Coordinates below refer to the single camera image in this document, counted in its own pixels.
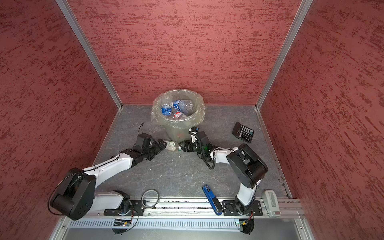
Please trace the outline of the left aluminium corner post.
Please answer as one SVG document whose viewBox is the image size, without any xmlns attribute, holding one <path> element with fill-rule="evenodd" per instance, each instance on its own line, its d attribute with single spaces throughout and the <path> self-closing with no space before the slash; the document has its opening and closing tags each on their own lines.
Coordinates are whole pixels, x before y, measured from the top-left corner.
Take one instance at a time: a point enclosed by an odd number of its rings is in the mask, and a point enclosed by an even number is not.
<svg viewBox="0 0 384 240">
<path fill-rule="evenodd" d="M 123 109 L 124 104 L 122 103 L 120 97 L 118 96 L 112 82 L 110 81 L 106 71 L 104 70 L 100 60 L 98 59 L 95 51 L 93 50 L 88 38 L 86 37 L 84 31 L 82 30 L 78 20 L 75 17 L 68 1 L 65 0 L 56 0 L 57 5 L 59 6 L 61 12 L 63 13 L 65 19 L 69 23 L 71 29 L 73 30 L 75 36 L 83 47 L 85 53 L 87 54 L 89 60 L 91 61 L 93 67 L 101 78 L 103 84 L 105 85 L 110 96 L 114 100 L 119 111 Z"/>
</svg>

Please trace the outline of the blue utility knife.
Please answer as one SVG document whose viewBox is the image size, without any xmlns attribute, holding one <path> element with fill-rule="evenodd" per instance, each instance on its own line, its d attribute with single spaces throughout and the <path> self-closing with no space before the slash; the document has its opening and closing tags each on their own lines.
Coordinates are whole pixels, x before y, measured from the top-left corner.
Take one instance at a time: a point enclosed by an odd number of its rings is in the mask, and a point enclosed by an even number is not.
<svg viewBox="0 0 384 240">
<path fill-rule="evenodd" d="M 213 191 L 210 189 L 208 185 L 204 185 L 202 187 L 202 190 L 209 201 L 213 211 L 215 212 L 216 215 L 220 216 L 223 214 L 223 206 L 220 203 L 220 201 L 217 199 Z"/>
</svg>

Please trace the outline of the clear plastic bin liner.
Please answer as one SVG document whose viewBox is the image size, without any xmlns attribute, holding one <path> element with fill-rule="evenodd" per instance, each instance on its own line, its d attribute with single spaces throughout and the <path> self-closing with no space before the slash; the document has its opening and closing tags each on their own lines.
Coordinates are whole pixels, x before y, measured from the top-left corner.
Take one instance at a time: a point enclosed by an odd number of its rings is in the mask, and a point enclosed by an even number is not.
<svg viewBox="0 0 384 240">
<path fill-rule="evenodd" d="M 162 112 L 162 103 L 165 97 L 171 97 L 172 102 L 176 100 L 191 100 L 194 106 L 193 113 L 182 120 L 173 120 L 171 117 L 165 116 Z M 206 106 L 203 97 L 194 91 L 180 89 L 160 94 L 153 102 L 151 118 L 154 124 L 183 129 L 199 125 L 203 122 L 205 115 Z"/>
</svg>

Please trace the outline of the right aluminium corner post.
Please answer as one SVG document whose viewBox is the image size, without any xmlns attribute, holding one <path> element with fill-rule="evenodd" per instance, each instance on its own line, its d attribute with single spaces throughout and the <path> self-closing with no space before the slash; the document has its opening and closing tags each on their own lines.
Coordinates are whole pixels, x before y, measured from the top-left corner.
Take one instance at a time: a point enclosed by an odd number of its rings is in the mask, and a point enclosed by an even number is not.
<svg viewBox="0 0 384 240">
<path fill-rule="evenodd" d="M 279 54 L 277 56 L 277 59 L 273 65 L 273 68 L 270 72 L 270 75 L 267 79 L 267 82 L 261 92 L 261 95 L 256 103 L 256 111 L 260 111 L 267 95 L 268 95 L 268 92 L 269 90 L 271 89 L 278 73 L 279 73 L 279 70 L 281 68 L 281 66 L 283 65 L 284 63 L 284 60 L 297 36 L 297 33 L 299 32 L 299 29 L 311 7 L 313 3 L 313 0 L 302 0 L 301 1 L 301 4 L 298 8 L 298 11 L 294 17 L 294 20 L 290 26 L 290 29 L 287 33 L 287 36 L 283 42 L 283 45 L 279 51 Z"/>
</svg>

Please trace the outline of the black calculator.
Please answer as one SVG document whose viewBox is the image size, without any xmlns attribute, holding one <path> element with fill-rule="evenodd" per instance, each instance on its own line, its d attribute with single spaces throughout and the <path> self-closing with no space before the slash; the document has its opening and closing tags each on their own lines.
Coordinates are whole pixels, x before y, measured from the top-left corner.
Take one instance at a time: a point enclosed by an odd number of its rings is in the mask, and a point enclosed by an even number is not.
<svg viewBox="0 0 384 240">
<path fill-rule="evenodd" d="M 253 136 L 254 136 L 255 131 L 240 124 L 239 122 L 236 122 L 232 134 L 237 138 L 240 139 L 246 143 L 251 143 Z"/>
</svg>

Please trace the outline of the grey mesh waste bin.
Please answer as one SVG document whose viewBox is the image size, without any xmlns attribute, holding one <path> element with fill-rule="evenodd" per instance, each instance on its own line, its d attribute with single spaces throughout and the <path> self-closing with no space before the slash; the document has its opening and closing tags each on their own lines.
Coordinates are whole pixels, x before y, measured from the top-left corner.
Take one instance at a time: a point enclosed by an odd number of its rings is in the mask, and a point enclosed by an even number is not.
<svg viewBox="0 0 384 240">
<path fill-rule="evenodd" d="M 172 113 L 169 117 L 171 117 L 173 119 L 173 114 L 176 111 L 177 110 L 173 107 Z M 184 140 L 188 140 L 191 138 L 191 136 L 188 134 L 188 131 L 190 128 L 179 129 L 179 128 L 170 127 L 170 126 L 163 126 L 163 127 L 165 128 L 167 135 L 169 136 L 169 138 L 172 141 L 182 142 Z"/>
</svg>

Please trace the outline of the blue label bottle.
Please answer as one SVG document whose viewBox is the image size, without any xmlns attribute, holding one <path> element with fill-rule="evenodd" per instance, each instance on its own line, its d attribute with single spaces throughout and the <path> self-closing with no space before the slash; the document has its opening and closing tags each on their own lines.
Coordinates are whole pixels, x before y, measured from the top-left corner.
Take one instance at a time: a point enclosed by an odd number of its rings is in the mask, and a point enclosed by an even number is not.
<svg viewBox="0 0 384 240">
<path fill-rule="evenodd" d="M 173 102 L 173 107 L 186 116 L 190 116 L 195 112 L 192 100 L 176 100 Z"/>
<path fill-rule="evenodd" d="M 164 95 L 161 99 L 161 111 L 164 116 L 169 117 L 173 110 L 173 96 Z"/>
</svg>

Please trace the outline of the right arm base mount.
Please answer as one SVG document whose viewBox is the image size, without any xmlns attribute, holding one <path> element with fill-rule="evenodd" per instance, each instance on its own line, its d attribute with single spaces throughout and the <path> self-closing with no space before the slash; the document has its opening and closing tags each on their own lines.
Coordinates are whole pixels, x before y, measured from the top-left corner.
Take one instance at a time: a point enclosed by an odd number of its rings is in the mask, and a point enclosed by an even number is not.
<svg viewBox="0 0 384 240">
<path fill-rule="evenodd" d="M 263 216 L 263 210 L 260 201 L 252 201 L 249 205 L 243 206 L 241 202 L 235 200 L 222 201 L 224 216 L 243 216 L 250 217 L 251 213 L 255 217 Z"/>
</svg>

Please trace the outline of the aluminium corner post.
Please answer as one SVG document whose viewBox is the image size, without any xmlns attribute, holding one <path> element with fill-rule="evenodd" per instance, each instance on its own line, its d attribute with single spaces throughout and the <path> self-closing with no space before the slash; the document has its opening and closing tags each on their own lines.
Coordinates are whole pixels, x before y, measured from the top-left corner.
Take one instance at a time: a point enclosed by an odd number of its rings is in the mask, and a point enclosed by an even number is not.
<svg viewBox="0 0 384 240">
<path fill-rule="evenodd" d="M 118 96 L 112 82 L 110 81 L 106 71 L 104 70 L 100 60 L 98 59 L 95 51 L 93 50 L 88 38 L 86 37 L 84 31 L 82 30 L 78 20 L 75 17 L 68 1 L 65 0 L 56 0 L 57 5 L 59 6 L 61 12 L 63 13 L 65 19 L 69 23 L 71 29 L 73 30 L 75 36 L 83 47 L 85 53 L 87 54 L 89 60 L 91 61 L 93 67 L 101 78 L 103 84 L 105 85 L 110 96 L 114 100 L 119 111 L 123 109 L 124 104 L 122 103 L 120 97 Z"/>
<path fill-rule="evenodd" d="M 299 29 L 311 7 L 313 3 L 313 0 L 302 0 L 301 1 L 301 4 L 298 8 L 298 11 L 294 17 L 294 20 L 290 26 L 290 29 L 287 33 L 287 36 L 283 42 L 283 45 L 279 51 L 279 54 L 277 56 L 277 59 L 273 65 L 273 68 L 270 72 L 270 75 L 267 79 L 267 82 L 261 92 L 261 95 L 256 103 L 256 111 L 260 111 L 267 95 L 268 95 L 268 92 L 269 90 L 271 89 L 278 73 L 279 73 L 279 70 L 281 68 L 281 66 L 283 65 L 284 63 L 284 60 L 297 36 L 297 33 L 299 32 Z"/>
</svg>

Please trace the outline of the Wahaha red white bottle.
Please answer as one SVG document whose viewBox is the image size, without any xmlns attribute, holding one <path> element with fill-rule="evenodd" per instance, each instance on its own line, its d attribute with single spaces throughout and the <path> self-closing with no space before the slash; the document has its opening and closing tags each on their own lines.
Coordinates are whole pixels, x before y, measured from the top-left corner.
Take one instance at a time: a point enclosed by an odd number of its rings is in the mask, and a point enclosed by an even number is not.
<svg viewBox="0 0 384 240">
<path fill-rule="evenodd" d="M 187 118 L 187 116 L 184 113 L 180 112 L 180 111 L 176 111 L 173 114 L 173 120 L 184 120 L 186 118 Z"/>
</svg>

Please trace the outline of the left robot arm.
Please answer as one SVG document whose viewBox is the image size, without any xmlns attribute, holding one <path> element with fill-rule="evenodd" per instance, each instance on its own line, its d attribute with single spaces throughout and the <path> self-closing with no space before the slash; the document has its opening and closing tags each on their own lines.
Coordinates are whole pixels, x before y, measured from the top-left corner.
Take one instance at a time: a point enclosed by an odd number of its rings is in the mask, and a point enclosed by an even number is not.
<svg viewBox="0 0 384 240">
<path fill-rule="evenodd" d="M 113 211 L 118 216 L 133 215 L 134 208 L 128 194 L 119 190 L 99 193 L 96 189 L 106 180 L 142 161 L 151 161 L 167 145 L 161 139 L 155 140 L 148 134 L 139 134 L 132 148 L 119 152 L 115 157 L 85 169 L 70 169 L 49 197 L 49 212 L 74 221 L 89 212 L 105 210 Z"/>
</svg>

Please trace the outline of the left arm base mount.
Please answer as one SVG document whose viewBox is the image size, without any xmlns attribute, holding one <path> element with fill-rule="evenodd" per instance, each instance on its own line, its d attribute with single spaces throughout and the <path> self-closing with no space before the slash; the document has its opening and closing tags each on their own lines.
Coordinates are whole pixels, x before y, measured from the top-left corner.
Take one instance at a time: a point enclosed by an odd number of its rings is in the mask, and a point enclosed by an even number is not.
<svg viewBox="0 0 384 240">
<path fill-rule="evenodd" d="M 126 209 L 107 209 L 104 210 L 104 216 L 118 216 L 118 217 L 129 217 L 133 214 L 142 216 L 145 208 L 143 207 L 140 200 L 130 200 L 129 206 Z"/>
</svg>

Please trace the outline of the grey white stapler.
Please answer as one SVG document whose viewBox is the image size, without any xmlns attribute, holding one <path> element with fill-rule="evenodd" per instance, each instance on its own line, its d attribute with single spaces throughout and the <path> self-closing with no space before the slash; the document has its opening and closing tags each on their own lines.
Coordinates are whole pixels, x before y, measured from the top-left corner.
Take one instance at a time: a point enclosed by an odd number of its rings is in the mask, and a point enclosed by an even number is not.
<svg viewBox="0 0 384 240">
<path fill-rule="evenodd" d="M 269 217 L 280 217 L 281 211 L 276 193 L 273 190 L 265 190 L 262 193 L 262 199 L 265 204 Z"/>
</svg>

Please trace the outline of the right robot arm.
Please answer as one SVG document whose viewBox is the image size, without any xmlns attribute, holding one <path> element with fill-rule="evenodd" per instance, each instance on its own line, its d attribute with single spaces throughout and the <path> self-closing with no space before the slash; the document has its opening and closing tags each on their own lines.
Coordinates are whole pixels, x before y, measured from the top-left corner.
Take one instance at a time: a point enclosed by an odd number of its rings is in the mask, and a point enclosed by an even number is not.
<svg viewBox="0 0 384 240">
<path fill-rule="evenodd" d="M 228 164 L 241 185 L 235 198 L 235 208 L 240 215 L 251 212 L 256 190 L 268 172 L 266 163 L 247 144 L 235 148 L 214 146 L 204 131 L 189 131 L 190 140 L 179 143 L 183 152 L 196 153 L 213 170 L 217 164 Z"/>
</svg>

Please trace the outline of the aluminium front rail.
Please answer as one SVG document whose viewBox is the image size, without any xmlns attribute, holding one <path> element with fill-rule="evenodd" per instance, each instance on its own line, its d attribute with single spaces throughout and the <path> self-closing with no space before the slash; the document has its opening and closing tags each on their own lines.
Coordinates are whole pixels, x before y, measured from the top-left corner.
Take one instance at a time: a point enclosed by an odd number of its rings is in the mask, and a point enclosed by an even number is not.
<svg viewBox="0 0 384 240">
<path fill-rule="evenodd" d="M 146 209 L 140 200 L 131 199 L 131 211 L 127 215 L 121 216 L 116 210 L 93 210 L 87 212 L 85 218 L 131 218 L 132 213 L 144 218 L 249 218 L 255 219 L 271 218 L 272 214 L 267 211 L 263 199 L 255 199 L 251 205 L 252 210 L 247 214 L 239 214 L 234 200 L 219 199 L 223 207 L 223 213 L 216 215 L 212 206 L 206 198 L 160 198 L 156 206 Z"/>
</svg>

